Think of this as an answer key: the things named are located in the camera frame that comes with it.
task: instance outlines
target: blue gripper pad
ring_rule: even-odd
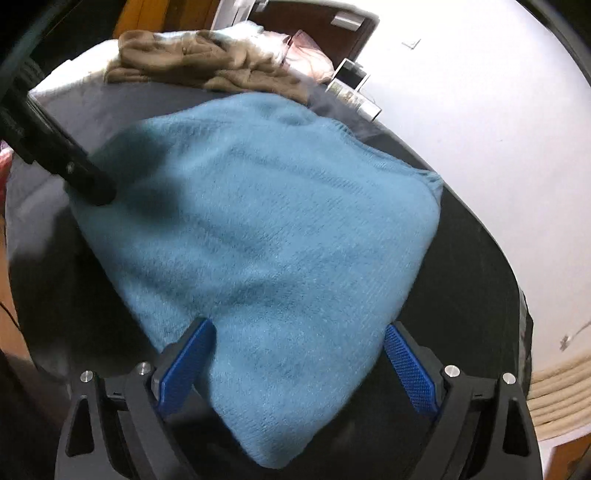
[[[388,325],[384,349],[414,409],[420,414],[435,416],[441,406],[441,392],[438,385],[441,380],[439,375],[441,364],[433,365],[433,362],[439,362],[434,360],[433,353],[429,351],[431,355],[428,361],[431,365],[428,369],[431,375],[439,376],[435,382],[417,358],[424,354],[423,350],[426,349],[419,347],[401,324]]]
[[[158,412],[161,416],[179,411],[189,394],[193,383],[203,371],[213,351],[216,328],[205,319],[197,329],[177,342],[180,352],[160,379]]]

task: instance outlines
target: brown cloth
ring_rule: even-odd
[[[224,92],[277,93],[305,105],[306,87],[270,55],[246,42],[219,44],[210,32],[165,39],[131,30],[119,37],[119,57],[106,69],[107,83],[163,82]]]

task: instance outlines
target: wooden furniture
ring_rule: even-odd
[[[552,455],[546,480],[567,480],[577,469],[579,462],[587,450],[591,448],[591,434],[558,445]]]
[[[15,320],[13,323],[8,313],[4,309],[0,309],[0,350],[2,351],[0,353],[0,379],[5,378],[6,375],[5,372],[2,372],[4,360],[1,357],[3,355],[18,379],[20,387],[35,402],[40,412],[45,415],[46,420],[59,426],[66,418],[68,402],[67,399],[61,397],[56,385],[37,371],[20,331],[8,279],[4,229],[4,217],[0,216],[0,301]]]
[[[113,31],[153,32],[210,28],[220,0],[127,0]]]

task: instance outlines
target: beige fabric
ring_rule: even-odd
[[[527,402],[538,440],[591,422],[591,354],[536,373]]]
[[[163,39],[132,30],[119,37],[119,57],[105,81],[175,83],[224,92],[268,92],[306,104],[305,86],[248,43],[218,45],[208,31]]]
[[[546,378],[555,377],[558,374],[571,370],[572,368],[578,367],[579,365],[591,361],[591,352],[586,352],[582,355],[576,356],[571,360],[561,363],[556,367],[547,368],[539,372],[534,372],[531,376],[532,385],[545,380]]]
[[[591,362],[583,363],[571,370],[532,384],[529,398],[548,395],[549,393],[575,385],[586,378],[591,378]]]

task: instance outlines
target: wooden door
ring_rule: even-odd
[[[113,32],[152,32],[210,28],[220,0],[127,0]]]

